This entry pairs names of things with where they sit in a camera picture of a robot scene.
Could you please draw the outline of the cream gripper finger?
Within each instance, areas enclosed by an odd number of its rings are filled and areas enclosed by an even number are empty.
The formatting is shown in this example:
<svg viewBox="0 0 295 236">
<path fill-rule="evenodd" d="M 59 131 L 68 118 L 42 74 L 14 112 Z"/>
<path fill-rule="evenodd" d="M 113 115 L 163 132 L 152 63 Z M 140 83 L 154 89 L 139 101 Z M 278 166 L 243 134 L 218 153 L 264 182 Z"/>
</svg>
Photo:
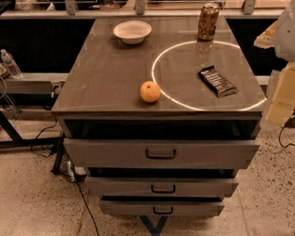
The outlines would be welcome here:
<svg viewBox="0 0 295 236">
<path fill-rule="evenodd" d="M 257 36 L 254 40 L 254 45 L 258 48 L 268 49 L 274 46 L 276 36 L 277 22 L 273 22 L 269 27 Z"/>
<path fill-rule="evenodd" d="M 295 62 L 289 62 L 280 72 L 266 120 L 283 126 L 295 109 Z"/>
</svg>

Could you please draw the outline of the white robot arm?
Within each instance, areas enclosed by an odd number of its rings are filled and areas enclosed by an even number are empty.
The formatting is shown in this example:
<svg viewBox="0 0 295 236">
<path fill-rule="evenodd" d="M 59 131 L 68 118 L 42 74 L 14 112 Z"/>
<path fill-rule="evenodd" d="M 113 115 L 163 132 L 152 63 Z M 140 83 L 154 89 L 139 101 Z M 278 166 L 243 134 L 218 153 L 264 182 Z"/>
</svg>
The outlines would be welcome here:
<svg viewBox="0 0 295 236">
<path fill-rule="evenodd" d="M 270 123 L 283 126 L 295 109 L 295 0 L 255 39 L 254 45 L 263 49 L 273 47 L 276 56 L 287 61 L 265 114 Z"/>
</svg>

